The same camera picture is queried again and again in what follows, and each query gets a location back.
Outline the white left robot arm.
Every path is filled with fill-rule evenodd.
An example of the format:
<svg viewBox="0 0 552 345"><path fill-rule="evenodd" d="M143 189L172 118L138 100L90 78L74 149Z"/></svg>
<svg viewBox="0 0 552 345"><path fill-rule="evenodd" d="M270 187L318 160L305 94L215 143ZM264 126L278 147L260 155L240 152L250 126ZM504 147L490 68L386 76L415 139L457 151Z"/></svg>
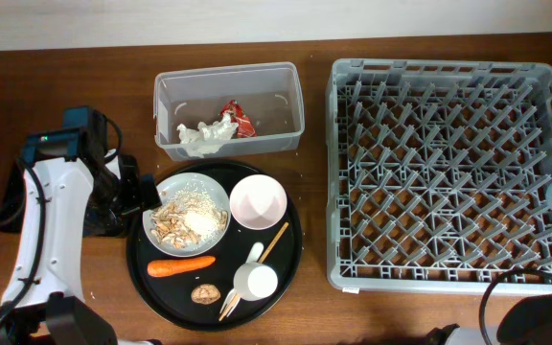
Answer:
<svg viewBox="0 0 552 345"><path fill-rule="evenodd" d="M0 305L0 344L120 344L82 292L86 236L120 237L161 204L152 175L110 150L115 124L90 107L68 108L59 130L27 137L20 243Z"/></svg>

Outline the red snack wrapper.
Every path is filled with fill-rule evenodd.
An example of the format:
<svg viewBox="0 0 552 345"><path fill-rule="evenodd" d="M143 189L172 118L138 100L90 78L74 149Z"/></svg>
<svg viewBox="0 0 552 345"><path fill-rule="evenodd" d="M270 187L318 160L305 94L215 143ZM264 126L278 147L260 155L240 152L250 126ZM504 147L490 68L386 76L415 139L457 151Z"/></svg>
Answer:
<svg viewBox="0 0 552 345"><path fill-rule="evenodd" d="M231 100L223 107L220 116L224 117L225 115L229 116L231 123L238 125L236 132L238 138L252 138L256 136L256 130L250 118L245 114L236 100Z"/></svg>

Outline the white tissue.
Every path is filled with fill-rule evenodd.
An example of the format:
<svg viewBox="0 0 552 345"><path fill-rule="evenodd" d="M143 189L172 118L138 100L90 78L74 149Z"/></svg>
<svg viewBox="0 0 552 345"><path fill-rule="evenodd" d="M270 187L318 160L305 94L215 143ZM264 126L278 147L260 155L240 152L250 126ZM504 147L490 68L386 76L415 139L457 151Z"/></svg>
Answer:
<svg viewBox="0 0 552 345"><path fill-rule="evenodd" d="M224 115L221 120L206 125L199 122L197 129L179 125L176 129L180 144L184 146L190 157L204 158L208 154L217 153L225 141L233 138L239 124L233 122L230 115Z"/></svg>

